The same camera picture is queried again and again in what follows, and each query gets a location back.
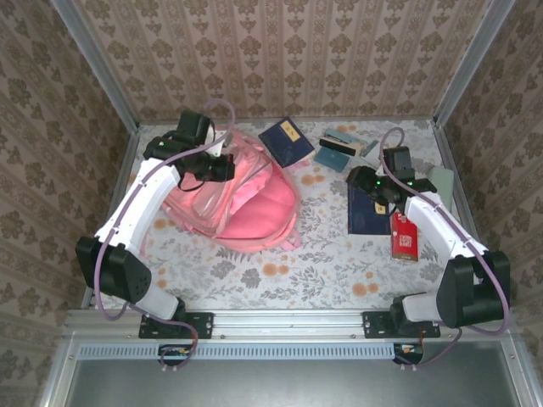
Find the mint green pencil case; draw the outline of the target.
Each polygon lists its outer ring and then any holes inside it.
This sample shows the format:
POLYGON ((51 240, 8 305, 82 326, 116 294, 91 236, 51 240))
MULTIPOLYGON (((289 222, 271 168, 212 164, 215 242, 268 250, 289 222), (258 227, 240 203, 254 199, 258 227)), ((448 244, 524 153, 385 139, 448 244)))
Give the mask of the mint green pencil case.
POLYGON ((437 189, 443 205, 449 212, 452 209, 454 191, 454 173, 452 170, 435 166, 428 174, 428 179, 437 189))

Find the pink school backpack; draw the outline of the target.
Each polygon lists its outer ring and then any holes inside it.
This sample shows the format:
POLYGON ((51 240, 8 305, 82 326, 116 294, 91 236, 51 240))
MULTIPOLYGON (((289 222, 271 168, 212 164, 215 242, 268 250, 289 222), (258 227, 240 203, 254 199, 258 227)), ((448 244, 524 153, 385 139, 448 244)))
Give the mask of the pink school backpack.
POLYGON ((241 131, 232 132, 231 151, 231 181, 203 183, 188 174, 161 208, 182 229, 242 253, 297 248, 300 198, 292 178, 260 142, 241 131))

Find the thick navy book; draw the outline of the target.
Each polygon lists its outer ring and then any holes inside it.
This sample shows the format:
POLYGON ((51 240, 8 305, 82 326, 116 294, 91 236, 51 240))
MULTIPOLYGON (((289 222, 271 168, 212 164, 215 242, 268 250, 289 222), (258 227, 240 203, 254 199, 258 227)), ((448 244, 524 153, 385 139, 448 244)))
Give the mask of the thick navy book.
POLYGON ((282 168, 310 159, 316 152, 309 139, 289 117, 264 130, 258 138, 282 168))

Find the grey metal sheet panel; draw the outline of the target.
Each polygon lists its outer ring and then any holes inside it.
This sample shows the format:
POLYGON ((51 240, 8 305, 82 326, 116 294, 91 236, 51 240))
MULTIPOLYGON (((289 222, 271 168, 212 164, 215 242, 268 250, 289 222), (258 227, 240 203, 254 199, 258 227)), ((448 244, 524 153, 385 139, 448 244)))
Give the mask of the grey metal sheet panel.
POLYGON ((66 407, 536 407, 495 343, 460 343, 437 362, 151 360, 78 363, 66 407))

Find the teal and black stapler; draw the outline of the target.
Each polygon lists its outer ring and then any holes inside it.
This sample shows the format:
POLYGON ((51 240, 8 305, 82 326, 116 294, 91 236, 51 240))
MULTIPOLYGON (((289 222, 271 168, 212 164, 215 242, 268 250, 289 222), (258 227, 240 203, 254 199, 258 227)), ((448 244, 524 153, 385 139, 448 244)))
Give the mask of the teal and black stapler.
POLYGON ((351 157, 360 156, 366 146, 361 140, 334 129, 325 130, 324 135, 319 139, 319 145, 351 157))

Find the thin navy book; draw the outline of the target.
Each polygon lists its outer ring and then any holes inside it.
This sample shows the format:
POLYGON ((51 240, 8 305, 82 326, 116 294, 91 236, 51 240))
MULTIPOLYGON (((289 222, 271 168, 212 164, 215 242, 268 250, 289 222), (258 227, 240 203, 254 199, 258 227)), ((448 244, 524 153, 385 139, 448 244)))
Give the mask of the thin navy book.
POLYGON ((350 235, 389 236, 389 208, 370 199, 367 194, 348 187, 348 233, 350 235))

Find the floral tablecloth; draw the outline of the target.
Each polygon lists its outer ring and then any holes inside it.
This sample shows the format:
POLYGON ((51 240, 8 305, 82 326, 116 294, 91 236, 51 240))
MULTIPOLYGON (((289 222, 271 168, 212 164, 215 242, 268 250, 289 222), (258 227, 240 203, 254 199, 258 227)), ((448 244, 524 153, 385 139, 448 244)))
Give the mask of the floral tablecloth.
POLYGON ((312 160, 290 176, 300 192, 300 246, 242 254, 154 214, 139 245, 155 285, 189 309, 386 308, 437 289, 446 258, 424 235, 417 260, 394 259, 391 239, 348 232, 346 173, 312 160))

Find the red booklet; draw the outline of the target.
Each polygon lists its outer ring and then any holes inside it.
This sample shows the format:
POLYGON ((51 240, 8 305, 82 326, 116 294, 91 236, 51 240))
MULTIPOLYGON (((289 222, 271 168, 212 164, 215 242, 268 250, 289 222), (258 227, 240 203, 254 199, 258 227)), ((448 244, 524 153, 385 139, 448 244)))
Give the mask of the red booklet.
POLYGON ((391 217, 391 258, 418 262, 418 230, 405 215, 391 217))

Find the aluminium frame post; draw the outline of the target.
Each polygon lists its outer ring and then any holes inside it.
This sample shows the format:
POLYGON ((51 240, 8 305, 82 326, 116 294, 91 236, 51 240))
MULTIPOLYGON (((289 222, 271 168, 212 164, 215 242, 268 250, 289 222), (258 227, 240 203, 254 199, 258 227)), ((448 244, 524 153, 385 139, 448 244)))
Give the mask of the aluminium frame post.
POLYGON ((433 119, 437 127, 443 127, 451 117, 515 2, 516 0, 490 2, 450 84, 434 111, 433 119))
POLYGON ((98 38, 92 34, 92 30, 76 3, 74 0, 51 0, 51 3, 59 13, 126 129, 130 133, 136 132, 139 120, 135 109, 130 105, 120 82, 108 63, 105 51, 102 50, 98 38))

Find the wide aluminium mounting rail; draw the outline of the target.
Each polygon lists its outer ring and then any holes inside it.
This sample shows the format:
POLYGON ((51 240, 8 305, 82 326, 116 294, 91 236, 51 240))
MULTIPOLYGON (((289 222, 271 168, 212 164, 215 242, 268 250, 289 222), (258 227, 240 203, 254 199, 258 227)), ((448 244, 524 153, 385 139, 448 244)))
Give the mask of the wide aluminium mounting rail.
MULTIPOLYGON (((364 342, 377 318, 388 311, 371 309, 213 310, 202 323, 204 341, 222 342, 364 342)), ((94 309, 69 313, 66 331, 77 338, 117 341, 139 339, 142 316, 128 311, 107 321, 94 309)))

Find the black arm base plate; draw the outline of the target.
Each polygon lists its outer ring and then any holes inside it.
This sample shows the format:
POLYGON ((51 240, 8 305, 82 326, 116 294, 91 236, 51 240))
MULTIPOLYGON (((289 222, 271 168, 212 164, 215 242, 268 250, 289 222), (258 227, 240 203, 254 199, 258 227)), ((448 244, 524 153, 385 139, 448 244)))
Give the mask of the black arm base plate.
POLYGON ((365 338, 438 338, 440 329, 431 321, 412 322, 403 315, 393 315, 389 311, 367 311, 361 314, 365 338))
MULTIPOLYGON (((200 339, 210 339, 214 317, 210 312, 188 312, 185 322, 197 331, 200 339)), ((190 339, 191 336, 188 328, 168 325, 147 316, 142 317, 138 332, 141 339, 190 339)))

